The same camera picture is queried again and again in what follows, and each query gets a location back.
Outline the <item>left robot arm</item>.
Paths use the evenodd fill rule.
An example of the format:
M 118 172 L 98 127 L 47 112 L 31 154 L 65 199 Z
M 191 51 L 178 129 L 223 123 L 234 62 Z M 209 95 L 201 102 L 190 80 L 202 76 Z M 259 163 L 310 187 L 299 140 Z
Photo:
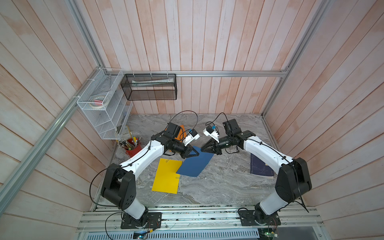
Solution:
M 177 140 L 181 127 L 169 123 L 166 129 L 151 137 L 150 142 L 128 161 L 111 164 L 106 169 L 101 196 L 135 220 L 143 217 L 146 207 L 137 200 L 136 178 L 157 158 L 166 152 L 179 154 L 182 159 L 197 157 L 199 153 L 191 146 L 200 135 L 190 130 L 183 140 Z

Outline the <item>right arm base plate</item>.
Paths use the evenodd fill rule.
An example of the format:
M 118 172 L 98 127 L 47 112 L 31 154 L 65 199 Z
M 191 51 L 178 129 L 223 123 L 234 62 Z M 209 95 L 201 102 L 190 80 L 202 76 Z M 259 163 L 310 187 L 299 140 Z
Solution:
M 238 209 L 238 215 L 243 227 L 249 226 L 280 226 L 281 220 L 277 212 L 265 215 L 263 211 Z

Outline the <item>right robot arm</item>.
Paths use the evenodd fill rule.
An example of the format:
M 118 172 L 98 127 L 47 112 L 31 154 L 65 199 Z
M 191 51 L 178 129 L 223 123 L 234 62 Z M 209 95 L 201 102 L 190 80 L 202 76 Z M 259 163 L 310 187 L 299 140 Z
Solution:
M 222 151 L 236 146 L 249 152 L 267 164 L 278 176 L 275 189 L 263 201 L 255 205 L 255 219 L 258 223 L 285 208 L 312 189 L 307 162 L 294 159 L 264 143 L 251 131 L 242 131 L 235 119 L 223 122 L 226 136 L 219 137 L 218 127 L 206 123 L 204 134 L 212 139 L 201 147 L 201 151 L 221 155 Z

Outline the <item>blue paper document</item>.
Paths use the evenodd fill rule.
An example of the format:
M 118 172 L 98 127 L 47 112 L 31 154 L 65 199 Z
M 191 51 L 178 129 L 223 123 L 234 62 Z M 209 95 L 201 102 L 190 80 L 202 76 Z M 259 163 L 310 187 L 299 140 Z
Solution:
M 202 152 L 198 147 L 195 147 L 195 149 L 199 153 L 199 156 L 185 159 L 178 169 L 177 174 L 189 177 L 198 177 L 214 156 L 212 153 Z

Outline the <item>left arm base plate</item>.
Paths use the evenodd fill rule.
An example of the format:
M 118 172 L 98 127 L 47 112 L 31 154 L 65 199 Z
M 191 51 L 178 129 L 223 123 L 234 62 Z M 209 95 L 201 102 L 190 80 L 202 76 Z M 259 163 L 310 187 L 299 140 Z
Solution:
M 162 213 L 148 212 L 145 210 L 140 219 L 135 219 L 127 213 L 123 214 L 121 229 L 150 229 L 156 230 L 161 227 Z

